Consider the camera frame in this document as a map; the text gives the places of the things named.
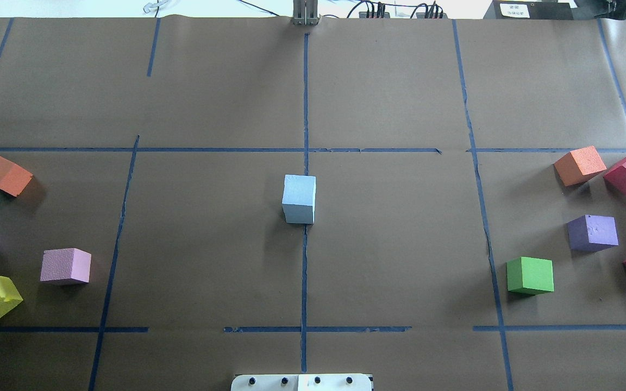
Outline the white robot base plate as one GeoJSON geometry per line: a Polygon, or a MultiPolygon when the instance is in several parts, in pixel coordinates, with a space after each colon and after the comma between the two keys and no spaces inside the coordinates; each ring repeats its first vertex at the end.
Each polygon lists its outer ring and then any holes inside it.
{"type": "Polygon", "coordinates": [[[371,375],[332,374],[241,374],[231,390],[374,390],[371,375]]]}

